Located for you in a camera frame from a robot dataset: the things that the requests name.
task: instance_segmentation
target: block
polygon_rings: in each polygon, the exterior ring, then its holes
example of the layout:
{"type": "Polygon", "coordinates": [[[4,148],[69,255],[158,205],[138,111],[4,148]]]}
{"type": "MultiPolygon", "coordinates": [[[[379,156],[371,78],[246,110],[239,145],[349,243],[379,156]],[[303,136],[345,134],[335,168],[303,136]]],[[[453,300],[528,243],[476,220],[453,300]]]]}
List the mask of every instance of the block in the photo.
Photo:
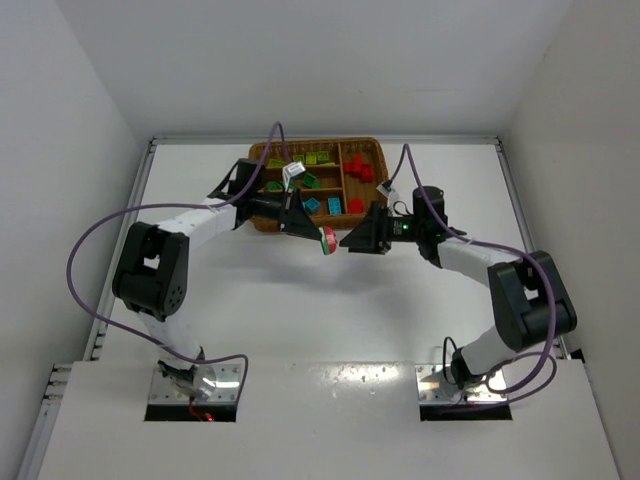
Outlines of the block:
{"type": "Polygon", "coordinates": [[[302,178],[302,184],[305,187],[313,188],[313,185],[315,185],[315,183],[316,183],[316,176],[315,175],[313,175],[313,174],[311,174],[309,172],[304,174],[304,177],[302,178]]]}
{"type": "Polygon", "coordinates": [[[267,168],[282,168],[287,164],[281,158],[270,158],[269,163],[267,163],[267,168]]]}
{"type": "Polygon", "coordinates": [[[349,201],[349,213],[364,213],[364,200],[361,198],[352,198],[349,201]]]}
{"type": "Polygon", "coordinates": [[[323,165],[325,163],[329,163],[329,152],[318,152],[318,163],[323,165]]]}
{"type": "Polygon", "coordinates": [[[353,156],[353,171],[351,175],[356,178],[360,178],[362,175],[362,155],[353,156]]]}
{"type": "Polygon", "coordinates": [[[362,165],[362,175],[361,175],[362,183],[371,183],[373,182],[373,167],[367,163],[362,165]]]}
{"type": "Polygon", "coordinates": [[[320,209],[320,202],[311,197],[306,202],[302,202],[304,208],[309,213],[316,213],[320,209]]]}
{"type": "Polygon", "coordinates": [[[305,165],[317,165],[318,164],[318,156],[315,154],[315,152],[308,152],[304,163],[305,163],[305,165]]]}
{"type": "Polygon", "coordinates": [[[342,207],[340,206],[340,199],[338,197],[330,197],[329,203],[329,215],[341,215],[342,207]]]}
{"type": "Polygon", "coordinates": [[[280,182],[269,182],[267,183],[267,190],[284,190],[284,186],[280,182]]]}

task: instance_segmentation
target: gray wall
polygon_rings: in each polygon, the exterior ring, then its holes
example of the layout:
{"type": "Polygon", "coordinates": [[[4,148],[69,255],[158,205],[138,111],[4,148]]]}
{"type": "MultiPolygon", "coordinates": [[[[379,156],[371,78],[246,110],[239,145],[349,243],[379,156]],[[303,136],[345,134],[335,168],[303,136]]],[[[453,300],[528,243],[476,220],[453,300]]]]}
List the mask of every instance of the gray wall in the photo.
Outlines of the gray wall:
{"type": "MultiPolygon", "coordinates": [[[[82,356],[90,321],[65,262],[128,198],[139,144],[53,0],[0,4],[0,478],[14,478],[51,366],[82,356]]],[[[97,303],[117,225],[77,268],[97,303]]]]}
{"type": "Polygon", "coordinates": [[[639,25],[640,2],[575,0],[506,141],[537,246],[555,255],[576,304],[625,479],[640,478],[639,25]]]}
{"type": "Polygon", "coordinates": [[[58,0],[142,138],[496,133],[570,0],[58,0]]]}

